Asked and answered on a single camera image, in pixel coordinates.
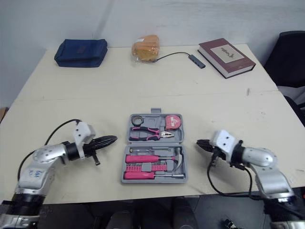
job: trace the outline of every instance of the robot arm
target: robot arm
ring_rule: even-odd
[[[283,199],[294,196],[286,177],[277,168],[277,157],[265,148],[243,147],[227,131],[216,132],[210,140],[213,147],[221,149],[230,165],[244,164],[255,173],[261,197]]]
[[[93,139],[95,132],[85,122],[76,125],[73,136],[75,143],[47,145],[34,151],[31,163],[20,176],[7,213],[0,216],[0,229],[36,228],[39,211],[54,180],[55,171],[69,161],[91,156],[99,165],[96,150],[117,140],[116,136]]]
[[[294,192],[277,167],[277,157],[268,149],[243,147],[242,143],[225,130],[217,131],[211,140],[197,141],[201,148],[213,152],[212,161],[218,156],[230,166],[241,168],[243,164],[254,171],[272,228],[305,228],[304,217],[294,204]]]

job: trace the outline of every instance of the tool kit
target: tool kit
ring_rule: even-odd
[[[123,183],[184,183],[188,178],[182,116],[132,114],[124,152]]]

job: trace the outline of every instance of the chair backrest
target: chair backrest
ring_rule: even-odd
[[[278,86],[304,86],[305,31],[280,33],[264,68]]]

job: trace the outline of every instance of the blue pouch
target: blue pouch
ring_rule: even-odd
[[[95,68],[100,66],[107,52],[107,41],[68,40],[59,46],[54,60],[60,67]]]

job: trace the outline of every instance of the floor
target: floor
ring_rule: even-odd
[[[304,189],[294,189],[299,201],[304,204]],[[132,211],[135,205],[154,203],[160,210],[170,209],[173,198],[107,201],[80,204],[43,205],[40,229],[102,229],[114,212]],[[269,229],[270,218],[264,214],[262,201],[248,198],[228,198],[219,195],[185,197],[198,222],[199,229],[224,229],[223,221],[230,219],[239,228]],[[7,206],[1,205],[0,213]]]

